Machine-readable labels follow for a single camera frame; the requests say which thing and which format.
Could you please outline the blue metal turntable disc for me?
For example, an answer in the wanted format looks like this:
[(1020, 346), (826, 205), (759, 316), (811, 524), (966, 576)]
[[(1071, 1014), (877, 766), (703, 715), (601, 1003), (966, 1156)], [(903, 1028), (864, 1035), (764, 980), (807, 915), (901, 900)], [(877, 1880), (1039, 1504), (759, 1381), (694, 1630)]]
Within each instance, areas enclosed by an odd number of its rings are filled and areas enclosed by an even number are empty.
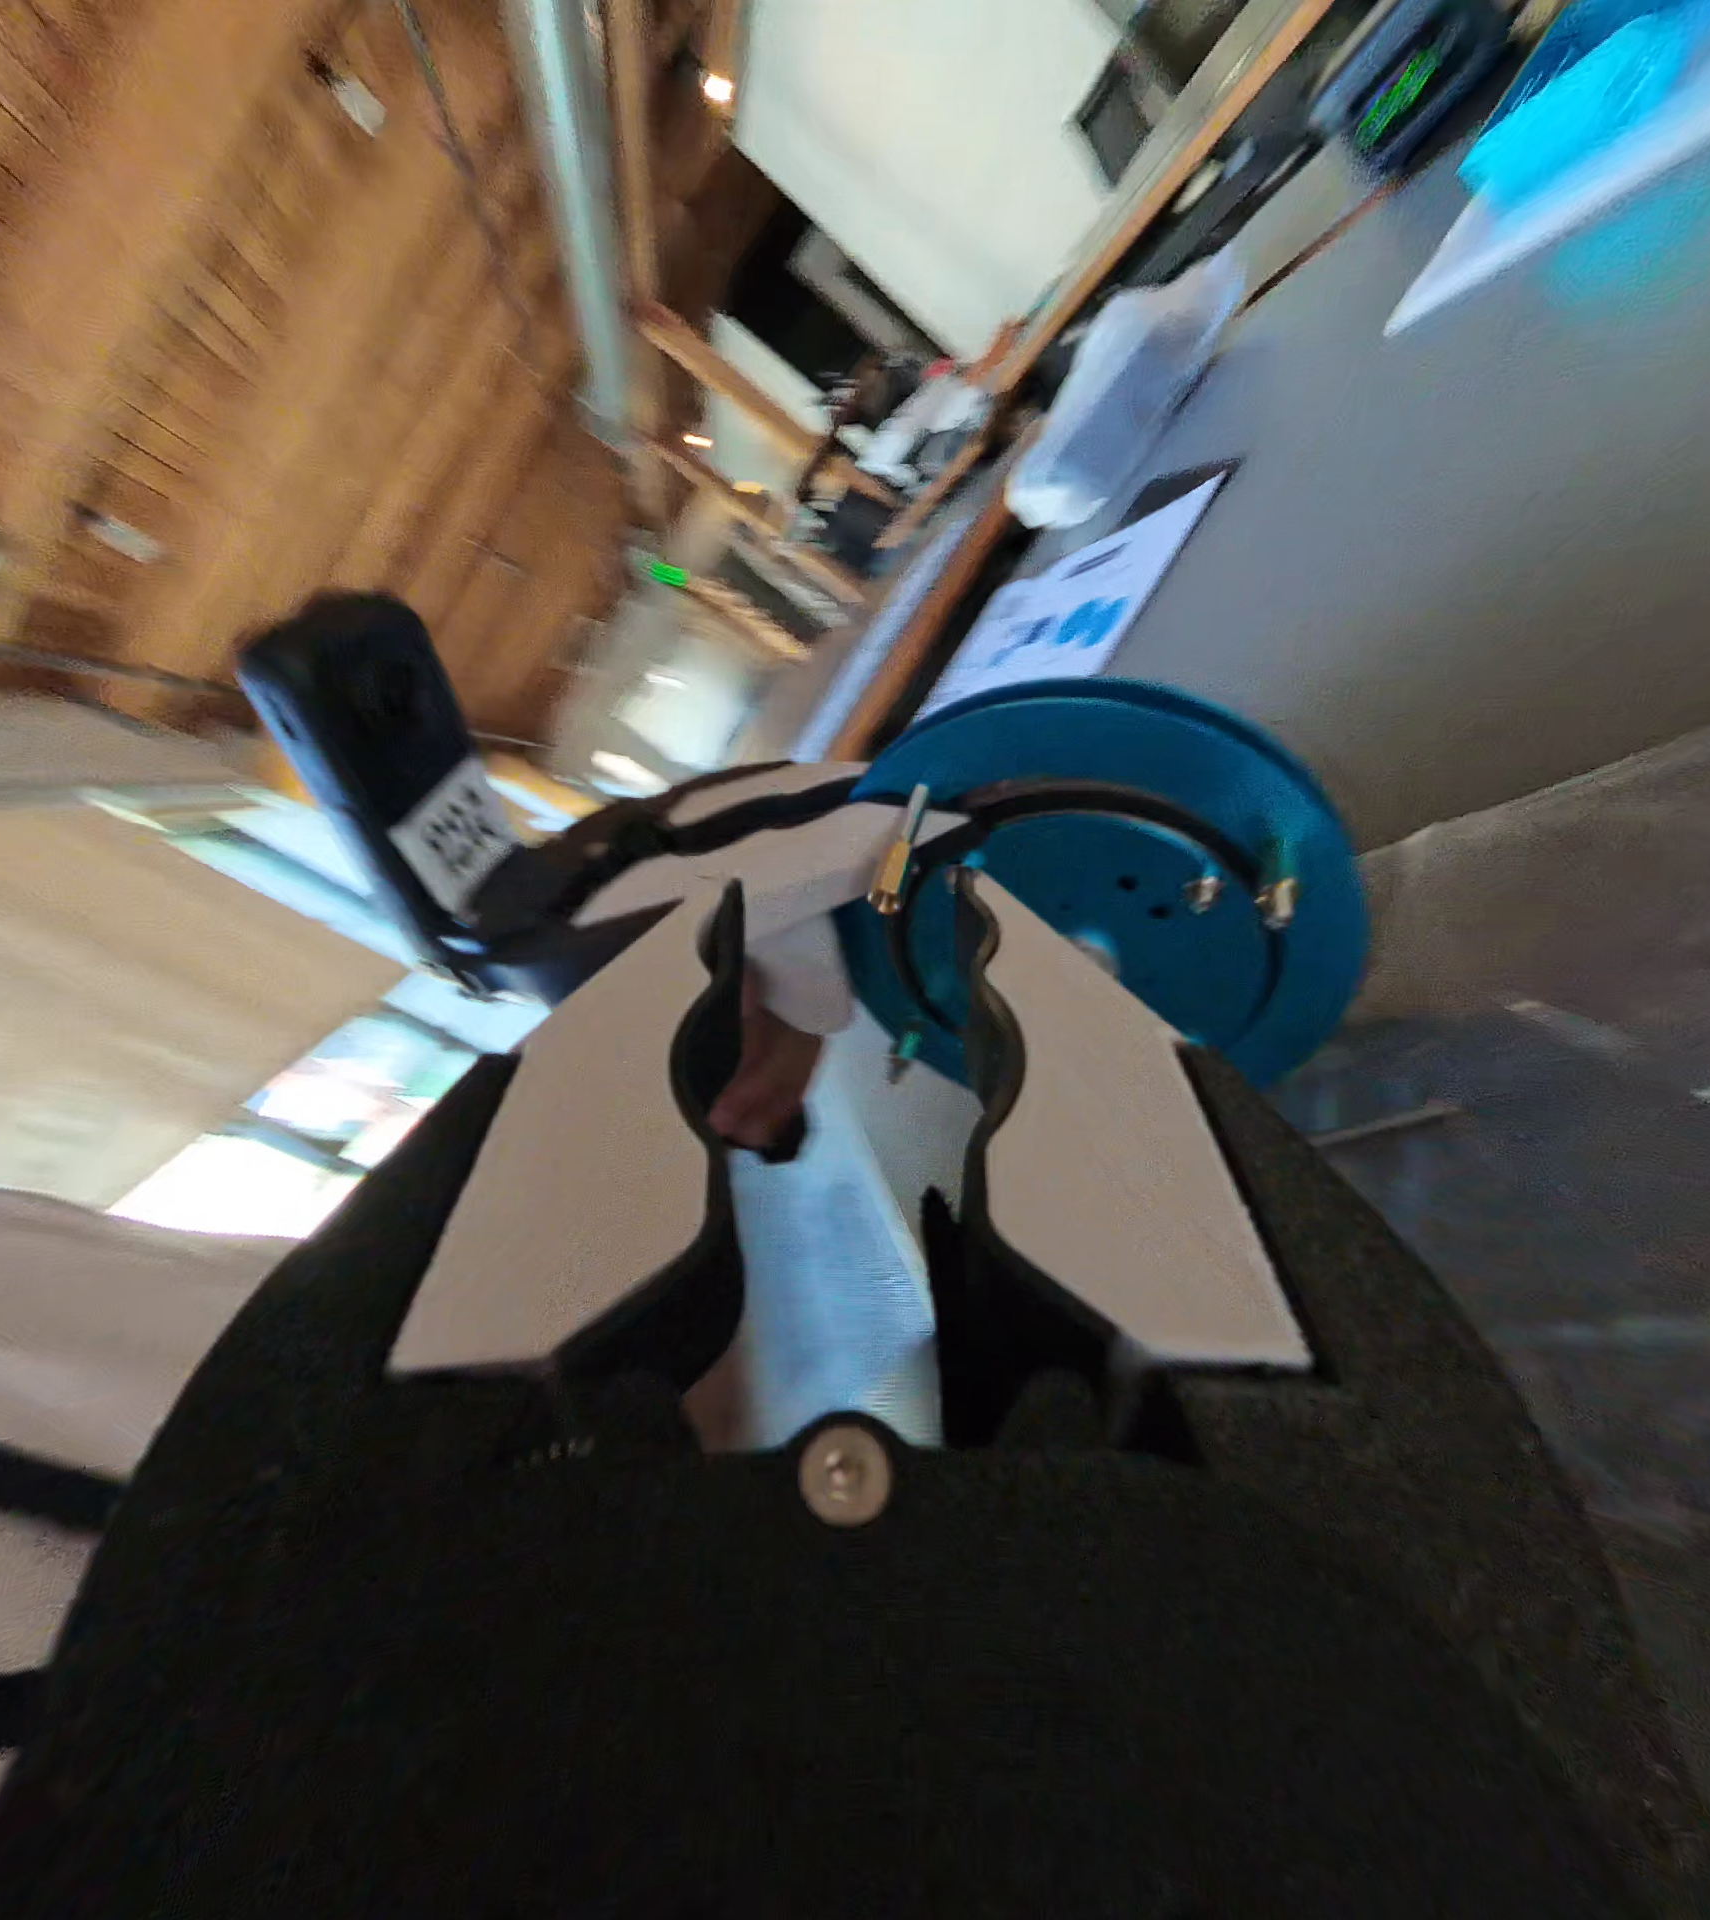
[(836, 915), (852, 996), (911, 1068), (966, 1087), (952, 873), (1089, 940), (1248, 1087), (1292, 1077), (1343, 1028), (1372, 948), (1347, 825), (1236, 713), (1117, 673), (971, 693), (881, 745), (852, 802), (903, 809), (916, 789), (901, 915)]

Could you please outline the large clear plastic bag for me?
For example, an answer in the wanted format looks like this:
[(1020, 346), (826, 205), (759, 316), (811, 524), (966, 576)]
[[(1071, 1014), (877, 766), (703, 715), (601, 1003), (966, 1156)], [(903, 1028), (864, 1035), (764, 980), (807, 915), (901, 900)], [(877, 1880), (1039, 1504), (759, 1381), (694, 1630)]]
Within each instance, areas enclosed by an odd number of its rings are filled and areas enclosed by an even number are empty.
[(1334, 1381), (1187, 1381), (1150, 1439), (1429, 1587), (1661, 1916), (1710, 1916), (1710, 731), (1361, 857), (1372, 984), (1292, 1119), (1232, 1089)]

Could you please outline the silver ceiling duct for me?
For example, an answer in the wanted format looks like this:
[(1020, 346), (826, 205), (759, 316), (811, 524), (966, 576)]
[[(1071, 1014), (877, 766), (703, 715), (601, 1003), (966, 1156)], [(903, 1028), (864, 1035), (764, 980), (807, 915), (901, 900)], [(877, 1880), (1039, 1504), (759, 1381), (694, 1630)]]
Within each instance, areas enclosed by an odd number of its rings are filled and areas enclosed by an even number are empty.
[(623, 449), (636, 374), (601, 24), (594, 0), (504, 0), (504, 36), (579, 327), (579, 415)]

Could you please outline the printed instruction sheet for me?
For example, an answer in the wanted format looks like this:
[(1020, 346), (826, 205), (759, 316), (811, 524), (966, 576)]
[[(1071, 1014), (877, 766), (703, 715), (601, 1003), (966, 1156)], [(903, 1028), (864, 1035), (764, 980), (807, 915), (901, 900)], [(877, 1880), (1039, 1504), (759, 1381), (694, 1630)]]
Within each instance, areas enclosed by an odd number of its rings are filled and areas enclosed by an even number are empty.
[(1031, 583), (1004, 583), (936, 673), (916, 723), (974, 693), (1100, 673), (1212, 498), (1177, 498), (1126, 533), (1075, 548)]

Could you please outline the brass hex standoff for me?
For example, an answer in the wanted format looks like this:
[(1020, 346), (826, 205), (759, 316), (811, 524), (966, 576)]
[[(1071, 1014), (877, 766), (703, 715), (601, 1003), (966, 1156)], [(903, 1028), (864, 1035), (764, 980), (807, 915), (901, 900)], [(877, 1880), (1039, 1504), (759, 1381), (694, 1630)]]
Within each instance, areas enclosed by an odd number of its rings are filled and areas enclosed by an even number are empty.
[(881, 868), (870, 877), (870, 915), (877, 917), (901, 917), (901, 900), (903, 900), (903, 883), (911, 883), (911, 868), (916, 868), (916, 830), (926, 830), (926, 809), (932, 809), (932, 780), (916, 780), (901, 808), (901, 825), (881, 845)]

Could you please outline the wood-edged neighbour desk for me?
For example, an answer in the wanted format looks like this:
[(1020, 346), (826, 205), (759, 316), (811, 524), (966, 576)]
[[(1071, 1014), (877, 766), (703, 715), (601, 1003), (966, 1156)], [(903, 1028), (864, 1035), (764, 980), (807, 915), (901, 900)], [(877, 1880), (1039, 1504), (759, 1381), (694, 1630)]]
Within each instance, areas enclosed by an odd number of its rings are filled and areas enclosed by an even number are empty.
[(1004, 481), (1035, 443), (1031, 380), (992, 396), (991, 435), (916, 498), (903, 548), (881, 557), (870, 604), (780, 666), (721, 766), (877, 757), (936, 693), (966, 628), (1020, 576), (1035, 533), (1004, 507)]

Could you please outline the black device with green display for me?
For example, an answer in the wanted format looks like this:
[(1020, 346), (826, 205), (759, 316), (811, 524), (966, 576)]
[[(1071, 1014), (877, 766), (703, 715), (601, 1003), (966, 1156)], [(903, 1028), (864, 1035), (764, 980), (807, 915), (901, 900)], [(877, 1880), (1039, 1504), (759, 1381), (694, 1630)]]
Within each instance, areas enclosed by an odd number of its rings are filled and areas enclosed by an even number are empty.
[(1510, 8), (1495, 0), (1378, 0), (1334, 56), (1307, 139), (1347, 146), (1372, 179), (1395, 179), (1506, 47)]

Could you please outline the black clipboard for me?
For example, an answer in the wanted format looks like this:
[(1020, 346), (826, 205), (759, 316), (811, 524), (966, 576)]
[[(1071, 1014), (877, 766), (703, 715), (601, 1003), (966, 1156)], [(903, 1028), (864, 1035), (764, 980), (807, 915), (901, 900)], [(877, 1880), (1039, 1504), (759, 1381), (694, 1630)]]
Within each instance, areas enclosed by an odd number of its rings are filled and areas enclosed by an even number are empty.
[(1169, 474), (1155, 474), (1142, 481), (1128, 498), (1126, 498), (1126, 518), (1115, 524), (1115, 533), (1161, 518), (1166, 505), (1177, 498), (1212, 498), (1232, 474), (1242, 469), (1242, 454), (1219, 454), (1219, 460), (1200, 460), (1200, 469), (1169, 469)]

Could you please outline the white plastic wrapped box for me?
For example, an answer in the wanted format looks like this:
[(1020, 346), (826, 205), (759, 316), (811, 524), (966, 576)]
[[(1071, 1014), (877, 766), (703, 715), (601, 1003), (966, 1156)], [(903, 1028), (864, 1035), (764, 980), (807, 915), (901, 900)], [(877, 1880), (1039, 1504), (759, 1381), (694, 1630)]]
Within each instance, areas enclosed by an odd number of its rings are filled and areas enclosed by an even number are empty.
[(1248, 268), (1236, 246), (1197, 263), (1169, 282), (1117, 292), (1085, 332), (1035, 443), (1020, 454), (1004, 507), (1035, 533), (1100, 518), (1212, 366), (1242, 292)]

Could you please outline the grey desk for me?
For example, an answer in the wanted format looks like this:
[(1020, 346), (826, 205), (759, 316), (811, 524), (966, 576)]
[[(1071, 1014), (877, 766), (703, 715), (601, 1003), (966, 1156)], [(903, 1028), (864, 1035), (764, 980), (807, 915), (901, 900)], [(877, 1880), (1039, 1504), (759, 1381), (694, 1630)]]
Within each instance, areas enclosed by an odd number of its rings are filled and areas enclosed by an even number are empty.
[(1355, 839), (1710, 731), (1710, 153), (1382, 338), (1456, 158), (1361, 199), (1317, 153), (1150, 474), (1242, 454), (1117, 673), (1271, 731)]

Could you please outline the small metal rod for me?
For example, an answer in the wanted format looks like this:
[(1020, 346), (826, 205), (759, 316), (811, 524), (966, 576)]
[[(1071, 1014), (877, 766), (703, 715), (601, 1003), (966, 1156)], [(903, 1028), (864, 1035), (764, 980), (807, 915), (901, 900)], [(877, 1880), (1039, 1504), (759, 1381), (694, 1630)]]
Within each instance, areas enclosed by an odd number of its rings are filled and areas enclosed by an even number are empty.
[(1419, 1107), (1372, 1115), (1372, 1119), (1355, 1119), (1355, 1126), (1307, 1131), (1307, 1141), (1313, 1147), (1347, 1147), (1347, 1141), (1372, 1141), (1372, 1140), (1400, 1140), (1400, 1131), (1419, 1131), (1419, 1126), (1442, 1126), (1456, 1115), (1459, 1115), (1456, 1103), (1419, 1103)]

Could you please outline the white foam tray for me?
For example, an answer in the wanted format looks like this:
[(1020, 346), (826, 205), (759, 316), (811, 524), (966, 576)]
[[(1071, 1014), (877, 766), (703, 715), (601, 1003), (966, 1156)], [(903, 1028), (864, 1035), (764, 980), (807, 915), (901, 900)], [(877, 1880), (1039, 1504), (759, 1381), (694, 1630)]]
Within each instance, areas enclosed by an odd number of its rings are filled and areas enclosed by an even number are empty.
[(1459, 219), (1382, 338), (1554, 246), (1710, 153), (1710, 8), (1565, 8), (1470, 145)]

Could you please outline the person's left hand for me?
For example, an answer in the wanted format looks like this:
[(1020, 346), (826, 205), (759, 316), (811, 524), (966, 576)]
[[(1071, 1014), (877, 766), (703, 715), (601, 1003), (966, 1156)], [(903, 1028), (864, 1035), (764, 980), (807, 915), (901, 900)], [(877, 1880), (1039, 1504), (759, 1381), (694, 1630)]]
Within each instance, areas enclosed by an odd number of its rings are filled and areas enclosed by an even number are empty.
[(721, 1094), (709, 1103), (709, 1131), (730, 1147), (746, 1147), (769, 1166), (794, 1159), (807, 1147), (807, 1089), (818, 1077), (822, 1058), (822, 1035), (787, 1028), (769, 1003), (764, 1003), (764, 980), (746, 974), (737, 987), (737, 1068), (721, 1087)]

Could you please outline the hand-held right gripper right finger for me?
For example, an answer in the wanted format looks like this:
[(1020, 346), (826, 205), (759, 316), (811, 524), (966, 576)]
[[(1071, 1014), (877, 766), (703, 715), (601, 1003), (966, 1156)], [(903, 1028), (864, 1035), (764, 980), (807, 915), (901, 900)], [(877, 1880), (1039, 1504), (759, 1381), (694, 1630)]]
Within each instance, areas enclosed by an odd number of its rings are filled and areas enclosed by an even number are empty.
[(943, 1447), (1071, 1388), (1100, 1447), (1197, 1452), (1187, 1388), (1313, 1388), (1313, 1326), (1185, 1035), (980, 873), (952, 877), (956, 1199), (926, 1190)]

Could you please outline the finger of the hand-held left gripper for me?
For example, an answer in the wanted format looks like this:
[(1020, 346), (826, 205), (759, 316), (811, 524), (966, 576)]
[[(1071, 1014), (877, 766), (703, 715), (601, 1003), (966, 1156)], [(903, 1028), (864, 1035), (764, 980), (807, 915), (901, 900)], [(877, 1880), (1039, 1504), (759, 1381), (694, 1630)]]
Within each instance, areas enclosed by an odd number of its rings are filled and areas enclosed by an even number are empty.
[(846, 900), (864, 900), (901, 839), (903, 802), (836, 808), (811, 825), (769, 825), (709, 851), (653, 851), (601, 883), (574, 929), (601, 929), (636, 915), (672, 915), (687, 900), (715, 907), (737, 883), (746, 948), (818, 922)]
[(558, 833), (560, 900), (594, 900), (646, 857), (721, 851), (759, 830), (818, 825), (870, 766), (737, 766), (662, 792), (610, 802)]

